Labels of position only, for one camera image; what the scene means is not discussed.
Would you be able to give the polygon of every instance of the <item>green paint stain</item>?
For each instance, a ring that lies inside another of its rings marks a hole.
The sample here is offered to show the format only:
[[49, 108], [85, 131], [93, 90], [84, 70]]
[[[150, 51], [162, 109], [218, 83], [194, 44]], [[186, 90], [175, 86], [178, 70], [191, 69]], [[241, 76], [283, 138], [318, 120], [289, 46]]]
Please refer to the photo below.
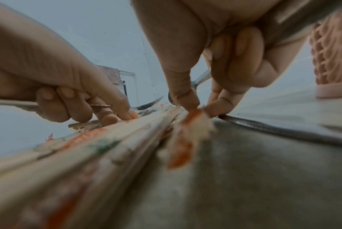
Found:
[[105, 154], [106, 152], [113, 149], [115, 146], [117, 146], [121, 141], [109, 141], [109, 140], [99, 140], [96, 143], [90, 145], [89, 147], [95, 148], [97, 150], [97, 154]]

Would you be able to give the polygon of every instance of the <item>metal spoon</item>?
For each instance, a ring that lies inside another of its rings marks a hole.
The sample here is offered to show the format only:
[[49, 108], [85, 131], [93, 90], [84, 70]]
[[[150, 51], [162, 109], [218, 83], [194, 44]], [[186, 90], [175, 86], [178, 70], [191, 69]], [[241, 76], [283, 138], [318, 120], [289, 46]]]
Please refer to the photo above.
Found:
[[[342, 0], [284, 0], [274, 6], [255, 25], [261, 30], [265, 48], [274, 44], [288, 42], [289, 39], [297, 39], [306, 35], [318, 21], [328, 17], [334, 12], [342, 10]], [[227, 28], [231, 34], [237, 33], [243, 27]], [[196, 91], [197, 86], [211, 78], [211, 69], [191, 82], [191, 88]], [[168, 100], [176, 105], [168, 93]]]
[[[162, 98], [163, 98], [163, 96], [159, 97], [158, 99], [156, 99], [153, 102], [150, 102], [150, 103], [147, 103], [147, 104], [144, 104], [141, 106], [132, 107], [132, 109], [136, 110], [136, 111], [145, 110], [145, 109], [150, 108], [151, 106], [155, 105], [159, 101], [161, 101]], [[0, 99], [0, 105], [1, 106], [17, 106], [17, 107], [27, 108], [30, 110], [36, 109], [38, 107], [38, 104], [36, 102], [19, 101], [19, 100], [4, 100], [4, 99]], [[90, 104], [90, 106], [92, 108], [110, 108], [110, 105]]]

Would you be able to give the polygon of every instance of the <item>hand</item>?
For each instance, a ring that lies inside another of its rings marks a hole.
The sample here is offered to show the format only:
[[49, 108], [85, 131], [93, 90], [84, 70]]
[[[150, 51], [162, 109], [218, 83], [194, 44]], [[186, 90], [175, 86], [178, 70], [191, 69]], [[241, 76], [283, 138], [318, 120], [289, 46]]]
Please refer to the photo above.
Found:
[[[212, 70], [210, 116], [229, 113], [251, 87], [266, 87], [290, 65], [306, 37], [264, 52], [252, 24], [280, 0], [132, 0], [139, 22], [158, 56], [174, 101], [187, 110], [199, 100], [190, 70], [203, 53]], [[236, 37], [233, 29], [245, 28]]]
[[[36, 101], [50, 121], [103, 124], [136, 118], [128, 99], [70, 44], [43, 25], [0, 4], [0, 98]], [[110, 104], [92, 110], [89, 104]]]

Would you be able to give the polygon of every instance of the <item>checkered cloth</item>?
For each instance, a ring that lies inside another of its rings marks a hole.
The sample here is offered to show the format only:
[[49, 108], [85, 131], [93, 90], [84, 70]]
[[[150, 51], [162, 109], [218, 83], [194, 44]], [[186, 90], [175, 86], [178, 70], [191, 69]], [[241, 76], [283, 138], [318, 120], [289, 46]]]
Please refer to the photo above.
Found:
[[108, 78], [110, 82], [114, 85], [122, 85], [121, 75], [119, 74], [119, 70], [116, 68], [105, 67], [101, 65], [97, 65], [104, 73], [104, 75]]

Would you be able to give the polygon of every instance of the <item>gray table surface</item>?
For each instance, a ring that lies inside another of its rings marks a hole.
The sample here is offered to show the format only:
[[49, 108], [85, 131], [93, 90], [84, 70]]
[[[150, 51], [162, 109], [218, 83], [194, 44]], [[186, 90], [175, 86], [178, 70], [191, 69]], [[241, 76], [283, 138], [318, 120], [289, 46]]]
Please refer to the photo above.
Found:
[[192, 164], [152, 158], [105, 229], [342, 229], [342, 148], [216, 125]]

